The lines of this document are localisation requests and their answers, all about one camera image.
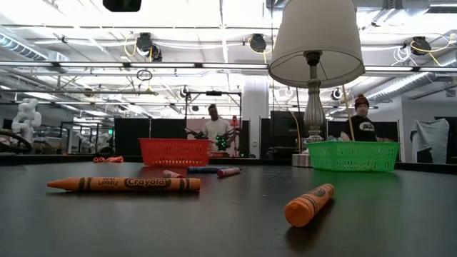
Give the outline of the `orange crayon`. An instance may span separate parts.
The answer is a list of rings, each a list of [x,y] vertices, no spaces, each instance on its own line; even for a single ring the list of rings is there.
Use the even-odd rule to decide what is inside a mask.
[[[290,201],[284,209],[284,217],[294,227],[306,226],[334,196],[335,188],[325,183]]]
[[[197,192],[199,178],[132,178],[132,177],[79,177],[65,178],[47,183],[50,188],[65,191],[177,191]]]

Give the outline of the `blue crayon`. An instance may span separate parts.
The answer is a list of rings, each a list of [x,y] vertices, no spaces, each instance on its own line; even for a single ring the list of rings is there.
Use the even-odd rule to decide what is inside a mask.
[[[191,173],[217,173],[219,170],[226,169],[226,167],[203,167],[203,166],[189,166],[187,172]]]

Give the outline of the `long ceiling light bar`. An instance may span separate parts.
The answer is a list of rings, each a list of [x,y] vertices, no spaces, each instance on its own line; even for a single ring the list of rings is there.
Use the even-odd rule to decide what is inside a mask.
[[[65,67],[65,68],[172,68],[172,69],[260,69],[267,64],[220,64],[220,63],[173,63],[173,62],[48,62],[48,61],[0,61],[0,66]]]
[[[365,66],[366,71],[372,72],[457,72],[457,67],[447,66]]]

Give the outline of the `black partition panel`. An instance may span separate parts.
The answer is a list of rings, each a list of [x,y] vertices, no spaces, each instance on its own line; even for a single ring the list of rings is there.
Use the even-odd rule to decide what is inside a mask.
[[[372,123],[378,138],[387,138],[390,141],[399,141],[398,123],[382,121]],[[341,132],[346,129],[345,121],[328,121],[326,125],[326,136],[339,138]]]
[[[140,156],[140,138],[187,139],[184,119],[115,118],[115,152],[118,156]]]

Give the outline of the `red plastic basket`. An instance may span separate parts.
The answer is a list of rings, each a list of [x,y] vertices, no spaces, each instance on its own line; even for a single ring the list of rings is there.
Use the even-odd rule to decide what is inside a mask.
[[[209,163],[212,142],[207,139],[139,138],[147,166],[189,167]]]

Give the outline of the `person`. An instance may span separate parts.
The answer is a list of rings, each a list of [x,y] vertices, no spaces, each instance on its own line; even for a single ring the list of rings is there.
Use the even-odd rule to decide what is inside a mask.
[[[358,95],[354,105],[356,114],[346,121],[340,133],[343,141],[377,142],[375,126],[368,118],[369,107],[368,99],[363,94]]]
[[[226,151],[216,151],[214,139],[217,135],[224,134],[232,129],[234,129],[231,124],[219,116],[218,110],[215,104],[211,104],[208,107],[210,120],[207,121],[202,129],[204,135],[212,142],[211,151],[216,152],[227,152]]]

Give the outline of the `white pillar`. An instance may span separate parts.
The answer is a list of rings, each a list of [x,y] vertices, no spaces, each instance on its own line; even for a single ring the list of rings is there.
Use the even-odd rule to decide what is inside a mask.
[[[249,151],[261,156],[261,119],[268,118],[268,78],[247,76],[242,91],[242,117],[249,121]]]

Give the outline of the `white shade table lamp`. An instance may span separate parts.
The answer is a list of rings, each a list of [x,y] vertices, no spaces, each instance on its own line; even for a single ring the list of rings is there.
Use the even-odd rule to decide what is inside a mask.
[[[304,88],[303,122],[308,144],[322,141],[326,123],[320,90],[365,74],[353,0],[288,0],[268,74],[280,84]]]

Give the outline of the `black screen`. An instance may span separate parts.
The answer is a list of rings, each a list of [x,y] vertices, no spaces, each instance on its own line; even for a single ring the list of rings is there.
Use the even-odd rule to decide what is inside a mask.
[[[298,111],[271,111],[270,112],[271,134],[282,137],[302,138],[308,136],[308,130],[304,125],[304,112]]]

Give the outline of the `green plastic basket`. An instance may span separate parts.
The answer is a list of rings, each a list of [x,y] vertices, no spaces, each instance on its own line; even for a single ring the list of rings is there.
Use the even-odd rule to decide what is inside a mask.
[[[311,165],[324,171],[392,172],[400,143],[321,141],[308,144]]]

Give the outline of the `grey cloth cover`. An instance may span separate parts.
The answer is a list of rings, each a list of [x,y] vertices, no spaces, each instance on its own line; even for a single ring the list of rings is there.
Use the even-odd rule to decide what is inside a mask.
[[[445,119],[415,120],[410,133],[412,162],[445,164],[449,129]]]

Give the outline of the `silver ceiling duct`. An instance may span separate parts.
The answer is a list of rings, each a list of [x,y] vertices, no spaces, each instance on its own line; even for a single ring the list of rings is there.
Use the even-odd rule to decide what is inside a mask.
[[[441,60],[442,67],[457,67],[457,54],[452,54],[450,57]],[[411,75],[391,79],[390,81],[365,92],[363,95],[370,103],[391,99],[408,91],[432,84],[438,79],[439,74],[440,73],[435,72],[412,72]]]
[[[33,61],[46,61],[48,59],[47,55],[27,46],[26,44],[17,41],[16,39],[7,36],[4,33],[0,32],[0,46],[13,51],[17,54],[20,54],[28,59]]]

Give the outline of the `black background frame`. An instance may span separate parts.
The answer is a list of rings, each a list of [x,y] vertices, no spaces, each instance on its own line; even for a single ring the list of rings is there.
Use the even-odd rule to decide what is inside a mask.
[[[195,97],[192,98],[193,100],[196,100],[196,99],[199,97],[199,95],[202,94],[202,93],[203,93],[203,92],[188,91],[188,94],[189,94],[189,95],[191,95],[191,94],[197,94],[197,96],[195,96]],[[223,95],[227,95],[227,96],[229,96],[229,98],[231,98],[232,100],[233,100],[232,95],[238,95],[238,97],[239,97],[239,102],[237,102],[236,100],[233,100],[233,102],[239,107],[239,116],[240,116],[240,118],[241,118],[241,112],[242,112],[242,108],[241,108],[241,102],[242,102],[241,100],[242,100],[242,99],[241,99],[241,98],[242,98],[242,93],[240,93],[240,92],[222,92],[222,91],[206,91],[206,92],[204,92],[204,93],[205,93],[205,95],[207,95],[207,96],[223,96]],[[190,102],[188,99],[186,99],[186,100],[185,100],[185,114],[184,114],[184,116],[185,116],[184,119],[186,120],[186,122],[187,122],[187,118],[188,118],[188,116],[189,116],[189,115],[188,115],[188,108],[189,108],[190,104],[191,104],[191,102]],[[235,128],[235,129],[238,131],[238,133],[239,133],[240,127],[234,127],[234,128]],[[228,155],[228,153],[219,153],[219,155],[221,155],[221,154],[223,154],[223,155],[225,155],[225,156]]]

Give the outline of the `black framed robot enclosure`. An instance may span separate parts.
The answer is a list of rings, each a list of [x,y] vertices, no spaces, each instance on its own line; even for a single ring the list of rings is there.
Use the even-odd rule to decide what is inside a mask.
[[[101,122],[63,121],[59,136],[64,153],[110,155],[115,151],[114,127]]]

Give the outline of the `black aluminium rig frame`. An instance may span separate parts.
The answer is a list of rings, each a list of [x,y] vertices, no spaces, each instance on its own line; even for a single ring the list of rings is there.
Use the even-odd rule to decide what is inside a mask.
[[[92,162],[93,158],[93,155],[16,155],[2,153],[0,154],[0,166]],[[211,158],[209,164],[230,166],[290,166],[291,161],[254,158]],[[457,164],[397,162],[394,168],[404,171],[457,175]]]

